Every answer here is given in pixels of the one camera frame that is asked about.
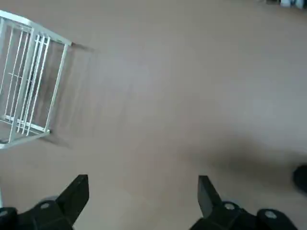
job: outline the black mount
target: black mount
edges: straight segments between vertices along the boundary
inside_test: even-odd
[[[191,230],[297,230],[280,211],[261,209],[254,216],[235,203],[223,202],[207,176],[199,176],[198,203],[203,218]]]
[[[88,199],[88,176],[79,175],[56,200],[40,202],[21,214],[13,207],[0,208],[0,230],[73,230]]]

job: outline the metal bars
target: metal bars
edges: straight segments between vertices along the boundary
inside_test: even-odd
[[[64,44],[61,53],[56,43]],[[71,42],[54,32],[0,11],[0,149],[50,133],[68,46]],[[50,83],[54,88],[42,86]]]
[[[60,79],[61,79],[61,76],[62,76],[63,67],[64,67],[64,61],[65,61],[66,54],[67,54],[67,49],[68,49],[68,45],[65,45],[63,53],[62,53],[61,63],[59,65],[59,71],[58,71],[56,85],[54,87],[54,91],[53,91],[53,95],[52,95],[52,99],[51,99],[51,103],[50,103],[50,108],[49,108],[49,113],[48,113],[48,117],[47,117],[47,121],[46,121],[45,130],[49,129],[50,119],[51,119],[51,115],[52,115],[52,109],[53,109],[53,106],[54,106],[54,103],[55,103],[55,100],[56,100],[56,96],[57,96],[57,92],[58,92],[58,87],[59,87],[59,82],[60,82]]]

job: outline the floor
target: floor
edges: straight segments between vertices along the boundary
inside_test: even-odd
[[[75,44],[53,135],[2,151],[21,211],[87,173],[76,229],[186,230],[197,177],[306,229],[291,171],[307,161],[307,15],[253,0],[2,1]]]

